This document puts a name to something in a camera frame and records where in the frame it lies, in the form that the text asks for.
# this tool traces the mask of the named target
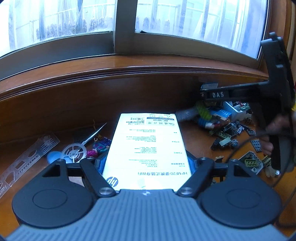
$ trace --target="blue circular logo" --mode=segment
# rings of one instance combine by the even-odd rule
[[[111,187],[116,187],[118,184],[118,179],[116,177],[108,177],[106,181],[110,184]]]

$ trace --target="window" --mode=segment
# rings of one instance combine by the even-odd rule
[[[42,41],[113,30],[115,0],[4,0],[0,56]]]
[[[138,0],[136,32],[180,36],[257,58],[267,0]]]

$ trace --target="metal bolt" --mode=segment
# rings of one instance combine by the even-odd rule
[[[190,187],[182,187],[180,189],[180,192],[183,195],[190,195],[190,194],[192,194],[192,188],[190,188]]]
[[[111,193],[113,193],[113,189],[109,187],[100,188],[99,193],[101,195],[110,195]]]

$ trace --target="plastic gear wheel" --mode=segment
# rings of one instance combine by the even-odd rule
[[[86,158],[86,147],[80,143],[72,143],[66,146],[61,158],[69,157],[73,163],[80,162],[81,159]]]

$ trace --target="plastic stencil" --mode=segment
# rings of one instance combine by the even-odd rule
[[[51,133],[39,138],[0,175],[0,198],[42,156],[59,143]]]

